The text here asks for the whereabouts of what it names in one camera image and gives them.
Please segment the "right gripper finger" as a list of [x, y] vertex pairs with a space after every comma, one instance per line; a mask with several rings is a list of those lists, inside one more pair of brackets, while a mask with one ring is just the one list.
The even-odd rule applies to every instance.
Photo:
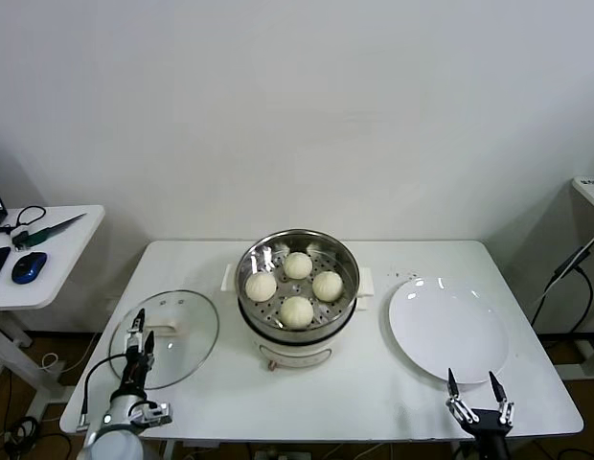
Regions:
[[491, 388], [498, 403], [498, 421], [503, 426], [512, 427], [514, 425], [514, 403], [511, 402], [501, 382], [492, 371], [489, 371]]
[[462, 426], [476, 424], [477, 415], [461, 399], [458, 384], [450, 368], [447, 369], [446, 387], [448, 399], [446, 400], [445, 405], [455, 420]]

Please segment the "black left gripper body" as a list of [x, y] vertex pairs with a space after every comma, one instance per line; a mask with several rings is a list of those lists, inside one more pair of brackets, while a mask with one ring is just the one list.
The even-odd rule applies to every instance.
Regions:
[[126, 366], [121, 377], [121, 389], [143, 390], [152, 365], [152, 353], [131, 348], [126, 351]]

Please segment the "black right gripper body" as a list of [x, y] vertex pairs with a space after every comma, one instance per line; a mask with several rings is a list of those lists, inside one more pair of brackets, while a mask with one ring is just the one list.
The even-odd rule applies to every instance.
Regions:
[[497, 411], [476, 408], [472, 412], [478, 421], [462, 422], [462, 429], [474, 438], [479, 459], [510, 460], [506, 436], [512, 428], [499, 422]]

